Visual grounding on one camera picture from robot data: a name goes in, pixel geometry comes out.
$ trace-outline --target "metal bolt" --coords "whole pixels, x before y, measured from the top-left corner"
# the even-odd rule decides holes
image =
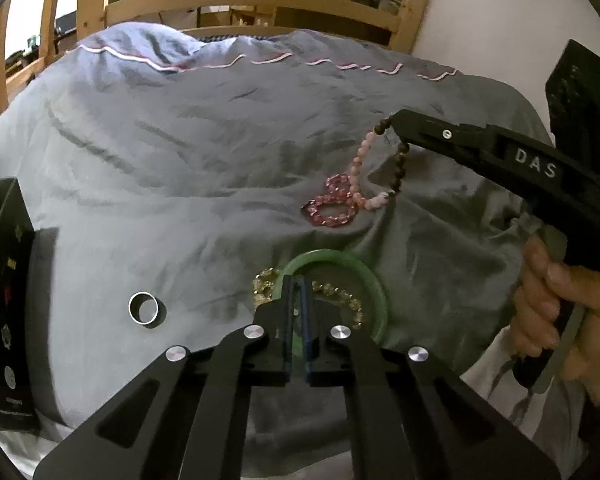
[[[346,339],[351,335],[351,329],[348,326],[336,325],[331,327],[331,337],[334,339]]]
[[[429,352],[422,346],[413,346],[409,348],[408,356],[412,361],[422,363],[429,358]]]
[[[247,339],[257,339],[264,335],[264,329],[260,325],[249,325],[242,333]]]
[[[172,362],[180,361],[187,355],[187,349],[184,346],[172,346],[165,353],[164,356]]]

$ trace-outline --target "silver ring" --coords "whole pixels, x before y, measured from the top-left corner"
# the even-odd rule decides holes
[[[145,301],[152,301],[154,304],[154,314],[149,321],[142,321],[140,319],[140,306]],[[151,325],[157,319],[159,310],[160,305],[158,304],[158,300],[155,299],[153,294],[149,294],[148,292],[136,292],[129,300],[129,315],[138,325]]]

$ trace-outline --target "cardboard box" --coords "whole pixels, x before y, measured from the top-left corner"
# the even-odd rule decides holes
[[[33,237],[17,179],[0,180],[0,430],[38,428],[24,330]]]

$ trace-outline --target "bed sheet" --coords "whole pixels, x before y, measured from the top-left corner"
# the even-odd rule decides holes
[[[206,348],[248,324],[254,275],[318,248],[380,277],[383,346],[417,342],[465,371],[507,323],[520,246],[538,227],[519,197],[413,148],[386,208],[335,230],[300,213],[403,107],[550,143],[503,83],[316,32],[205,44],[126,23],[47,68],[0,117],[0,177],[18,177],[37,229],[26,330],[40,412],[78,426],[164,349]],[[390,132],[365,159],[365,195],[388,187],[396,145]],[[153,330],[128,318],[138,290],[166,306]],[[337,389],[257,388],[243,474],[346,452],[344,418]]]

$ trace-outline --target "human hand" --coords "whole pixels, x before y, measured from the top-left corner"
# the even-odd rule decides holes
[[[523,356],[538,357],[542,348],[556,348],[553,322],[560,313],[559,298],[587,307],[575,345],[560,370],[565,380],[580,380],[594,404],[600,404],[600,272],[553,262],[538,237],[524,247],[522,284],[514,294],[516,315],[511,339]]]

